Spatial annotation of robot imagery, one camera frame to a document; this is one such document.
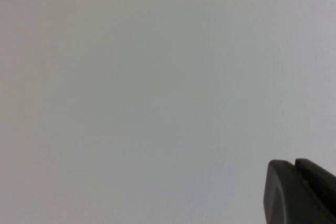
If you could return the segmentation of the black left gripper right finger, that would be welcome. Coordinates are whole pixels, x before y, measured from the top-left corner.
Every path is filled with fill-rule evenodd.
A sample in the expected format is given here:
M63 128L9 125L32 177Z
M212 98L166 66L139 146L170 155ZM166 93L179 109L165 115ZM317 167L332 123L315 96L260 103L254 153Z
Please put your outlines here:
M328 210L335 210L335 176L305 158L296 159L295 168L325 207Z

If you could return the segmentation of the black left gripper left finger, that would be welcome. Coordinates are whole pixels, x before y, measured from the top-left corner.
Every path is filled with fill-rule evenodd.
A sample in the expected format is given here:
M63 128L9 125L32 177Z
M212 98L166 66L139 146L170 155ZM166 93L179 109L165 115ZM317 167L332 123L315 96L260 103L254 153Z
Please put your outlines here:
M335 223L335 210L328 210L292 164L268 163L264 191L266 223Z

